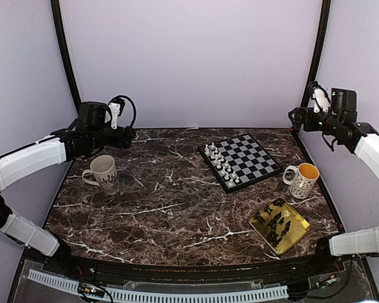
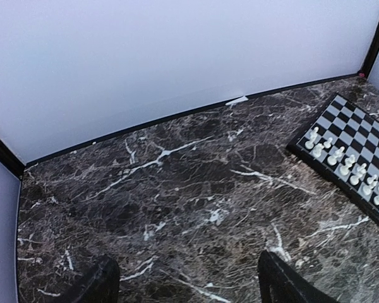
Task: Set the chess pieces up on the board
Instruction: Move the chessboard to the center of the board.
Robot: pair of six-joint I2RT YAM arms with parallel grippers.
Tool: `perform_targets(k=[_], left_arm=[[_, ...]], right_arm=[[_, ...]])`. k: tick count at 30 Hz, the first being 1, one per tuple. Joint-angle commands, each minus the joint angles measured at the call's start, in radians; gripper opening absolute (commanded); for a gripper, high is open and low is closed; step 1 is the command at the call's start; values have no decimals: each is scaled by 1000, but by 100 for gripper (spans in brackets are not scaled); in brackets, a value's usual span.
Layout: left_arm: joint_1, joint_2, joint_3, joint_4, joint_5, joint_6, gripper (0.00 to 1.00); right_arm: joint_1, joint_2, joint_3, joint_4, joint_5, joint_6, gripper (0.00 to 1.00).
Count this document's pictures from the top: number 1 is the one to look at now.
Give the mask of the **black white chess board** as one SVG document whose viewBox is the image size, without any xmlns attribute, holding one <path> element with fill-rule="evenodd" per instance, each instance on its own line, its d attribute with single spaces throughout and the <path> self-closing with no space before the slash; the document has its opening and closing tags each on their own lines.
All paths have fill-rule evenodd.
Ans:
<svg viewBox="0 0 379 303">
<path fill-rule="evenodd" d="M 283 173 L 284 169 L 250 134 L 206 143 L 198 152 L 225 193 Z"/>
</svg>

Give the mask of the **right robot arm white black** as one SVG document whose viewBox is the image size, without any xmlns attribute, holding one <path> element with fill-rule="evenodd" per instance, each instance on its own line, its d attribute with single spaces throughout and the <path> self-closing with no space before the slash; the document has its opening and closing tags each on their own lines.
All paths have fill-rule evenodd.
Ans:
<svg viewBox="0 0 379 303">
<path fill-rule="evenodd" d="M 344 146 L 367 167 L 367 176 L 358 177 L 358 181 L 379 182 L 379 132 L 357 120 L 356 92 L 341 88 L 327 92 L 317 82 L 311 83 L 309 91 L 313 106 L 296 107 L 288 113 L 291 129 L 332 137 L 330 149 Z M 379 226 L 321 238 L 310 259 L 310 269 L 322 274 L 344 256 L 379 256 Z"/>
</svg>

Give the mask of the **gold metal tray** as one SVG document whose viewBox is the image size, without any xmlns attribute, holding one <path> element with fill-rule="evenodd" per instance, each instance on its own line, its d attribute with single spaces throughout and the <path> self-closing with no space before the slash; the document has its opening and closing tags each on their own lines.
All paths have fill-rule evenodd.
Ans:
<svg viewBox="0 0 379 303">
<path fill-rule="evenodd" d="M 294 247 L 311 228 L 310 223 L 282 198 L 257 211 L 248 223 L 276 255 Z"/>
</svg>

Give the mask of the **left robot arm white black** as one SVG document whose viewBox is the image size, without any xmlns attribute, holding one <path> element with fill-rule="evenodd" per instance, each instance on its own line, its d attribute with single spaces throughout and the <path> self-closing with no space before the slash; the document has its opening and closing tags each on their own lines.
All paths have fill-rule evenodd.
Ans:
<svg viewBox="0 0 379 303">
<path fill-rule="evenodd" d="M 2 192 L 38 171 L 79 157 L 92 157 L 106 146 L 129 148 L 136 136 L 134 122 L 126 127 L 117 124 L 126 102 L 132 103 L 132 99 L 124 95 L 114 97 L 107 104 L 84 102 L 68 128 L 0 155 L 0 232 L 52 257 L 53 267 L 63 275 L 76 271 L 76 260 L 62 251 L 67 245 L 12 210 L 6 205 Z"/>
</svg>

